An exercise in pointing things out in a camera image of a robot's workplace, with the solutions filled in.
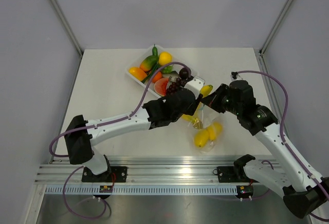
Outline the clear zip bag teal zipper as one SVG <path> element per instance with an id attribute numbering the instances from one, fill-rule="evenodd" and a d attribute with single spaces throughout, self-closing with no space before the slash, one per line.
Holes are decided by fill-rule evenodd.
<path id="1" fill-rule="evenodd" d="M 202 154 L 207 154 L 221 141 L 224 121 L 220 114 L 201 104 L 195 113 L 182 115 L 187 123 L 188 139 L 191 147 Z"/>

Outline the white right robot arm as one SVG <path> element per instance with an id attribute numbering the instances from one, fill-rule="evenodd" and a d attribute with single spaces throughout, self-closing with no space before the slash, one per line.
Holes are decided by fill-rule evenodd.
<path id="1" fill-rule="evenodd" d="M 202 103 L 218 113 L 236 115 L 240 125 L 257 138 L 275 157 L 283 174 L 265 167 L 252 155 L 233 163 L 234 177 L 239 181 L 255 180 L 279 195 L 297 218 L 304 218 L 328 201 L 328 178 L 317 172 L 280 133 L 275 115 L 256 103 L 253 89 L 245 80 L 221 84 Z"/>

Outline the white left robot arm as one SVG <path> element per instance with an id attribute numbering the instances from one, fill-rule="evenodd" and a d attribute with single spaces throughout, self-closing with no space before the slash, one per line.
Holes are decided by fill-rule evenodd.
<path id="1" fill-rule="evenodd" d="M 87 167 L 98 181 L 105 182 L 111 176 L 111 169 L 106 156 L 95 150 L 97 144 L 130 132 L 168 126 L 182 115 L 192 114 L 202 97 L 200 93 L 182 88 L 168 96 L 143 103 L 136 112 L 104 121 L 75 116 L 64 135 L 69 163 Z"/>

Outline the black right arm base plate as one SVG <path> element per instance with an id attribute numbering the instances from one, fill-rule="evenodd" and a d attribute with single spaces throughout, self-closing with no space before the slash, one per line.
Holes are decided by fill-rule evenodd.
<path id="1" fill-rule="evenodd" d="M 233 166 L 218 166 L 213 169 L 212 174 L 218 178 L 219 183 L 257 183 L 257 181 L 244 176 L 240 178 L 234 172 Z"/>

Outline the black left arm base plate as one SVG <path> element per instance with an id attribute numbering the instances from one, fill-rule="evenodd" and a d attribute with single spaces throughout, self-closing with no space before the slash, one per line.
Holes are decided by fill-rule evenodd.
<path id="1" fill-rule="evenodd" d="M 127 178 L 126 166 L 111 166 L 111 171 L 106 171 L 102 174 L 95 175 L 87 167 L 84 168 L 82 174 L 82 182 L 85 183 L 125 183 Z"/>

